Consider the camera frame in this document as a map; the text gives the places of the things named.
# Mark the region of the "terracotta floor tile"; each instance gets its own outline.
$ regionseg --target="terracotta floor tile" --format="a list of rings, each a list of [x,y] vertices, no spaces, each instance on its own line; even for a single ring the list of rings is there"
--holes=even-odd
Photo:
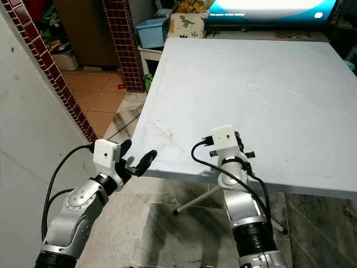
[[[79,105],[82,109],[88,110],[94,100],[97,98],[99,92],[96,91],[84,91],[77,90],[75,91],[75,97],[79,102]]]
[[[115,113],[124,97],[125,94],[100,92],[89,110]]]
[[[71,90],[101,91],[109,76],[64,74]]]
[[[124,79],[121,75],[114,73],[111,74],[107,83],[103,87],[102,92],[111,92],[111,93],[126,93],[126,89],[118,89],[118,85],[124,84]]]
[[[107,131],[108,126],[112,122],[115,113],[104,113],[104,112],[93,112],[88,111],[86,116],[94,129],[94,132],[99,136],[103,137]]]

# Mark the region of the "power cord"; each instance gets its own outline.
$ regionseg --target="power cord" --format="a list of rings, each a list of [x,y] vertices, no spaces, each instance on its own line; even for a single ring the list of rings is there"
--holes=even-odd
[[[111,135],[107,140],[108,141],[111,141],[110,139],[112,138],[112,137],[114,137],[116,134],[118,134],[120,131],[122,131],[123,129],[125,129],[125,128],[127,128],[127,126],[129,126],[132,122],[134,122],[134,120],[136,119],[136,118],[138,118],[139,116],[140,116],[140,114],[141,113],[139,113],[137,116],[135,116],[134,117],[134,119],[132,119],[129,123],[127,123],[124,127],[122,127],[121,129],[119,129],[116,133],[114,133],[113,135]]]
[[[215,170],[217,170],[217,171],[219,171],[221,173],[224,173],[225,175],[227,175],[230,178],[232,178],[233,180],[235,180],[238,184],[240,184],[245,190],[247,190],[252,195],[254,200],[258,202],[259,206],[262,208],[263,213],[267,217],[268,225],[269,225],[271,231],[273,231],[272,222],[271,222],[270,205],[269,205],[269,194],[268,194],[268,190],[267,190],[267,187],[266,187],[265,183],[260,178],[254,176],[253,173],[248,174],[253,179],[259,181],[259,183],[262,185],[262,188],[263,188],[263,191],[264,191],[264,197],[266,199],[266,205],[264,205],[264,203],[262,202],[260,197],[254,192],[254,190],[252,190],[249,186],[247,186],[247,184],[245,184],[244,182],[239,180],[232,173],[222,169],[219,166],[213,165],[211,163],[208,163],[206,161],[203,161],[203,160],[200,160],[200,159],[196,158],[194,152],[195,152],[196,148],[199,147],[200,145],[213,145],[213,138],[211,136],[209,136],[209,137],[205,138],[203,141],[195,144],[195,146],[191,150],[191,156],[192,156],[193,160],[195,160],[196,162],[198,162],[200,164],[209,166],[210,168],[213,168],[213,169],[215,169]]]
[[[51,195],[51,191],[52,191],[52,187],[53,184],[55,182],[55,178],[56,175],[58,173],[58,171],[61,169],[61,167],[63,166],[63,164],[65,163],[65,161],[75,152],[77,152],[80,149],[89,149],[91,152],[94,151],[94,143],[92,144],[88,144],[88,145],[81,145],[78,146],[77,148],[74,148],[73,150],[71,150],[63,159],[62,161],[59,163],[59,165],[56,167],[55,172],[53,173],[51,180],[50,180],[50,184],[49,187],[47,189],[47,193],[46,193],[46,199],[45,199],[45,205],[44,205],[44,209],[42,211],[42,222],[41,222],[41,238],[42,241],[45,239],[46,237],[46,233],[47,233],[47,218],[48,218],[48,213],[49,213],[49,209],[50,209],[50,204],[53,202],[53,200],[58,197],[61,194],[67,193],[66,191],[69,192],[69,189],[67,190],[63,190],[60,191],[58,193],[56,193],[50,200],[50,195]]]

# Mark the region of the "green object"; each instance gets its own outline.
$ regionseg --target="green object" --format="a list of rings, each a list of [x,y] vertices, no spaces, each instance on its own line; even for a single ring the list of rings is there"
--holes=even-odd
[[[48,45],[51,44],[53,37],[51,36],[51,32],[49,29],[47,29],[46,31],[43,31],[41,36],[46,44],[48,44]]]
[[[144,75],[144,82],[145,82],[145,90],[146,90],[146,93],[149,92],[149,89],[150,89],[150,86],[151,86],[151,83],[152,83],[152,74],[146,74]]]
[[[187,28],[189,24],[195,24],[195,22],[187,20],[184,15],[180,15],[180,19],[183,23],[184,28]]]

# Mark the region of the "black arm segment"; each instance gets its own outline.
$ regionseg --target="black arm segment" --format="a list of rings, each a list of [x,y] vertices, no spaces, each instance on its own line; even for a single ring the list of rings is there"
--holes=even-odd
[[[273,232],[266,222],[254,222],[235,227],[233,236],[240,257],[277,250]]]
[[[41,252],[36,260],[35,268],[74,268],[77,260],[68,255]]]

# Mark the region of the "red brick wall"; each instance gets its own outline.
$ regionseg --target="red brick wall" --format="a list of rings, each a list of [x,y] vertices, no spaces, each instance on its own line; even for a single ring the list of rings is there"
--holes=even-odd
[[[129,0],[103,0],[103,4],[125,78],[126,89],[144,92],[143,70],[135,42]]]

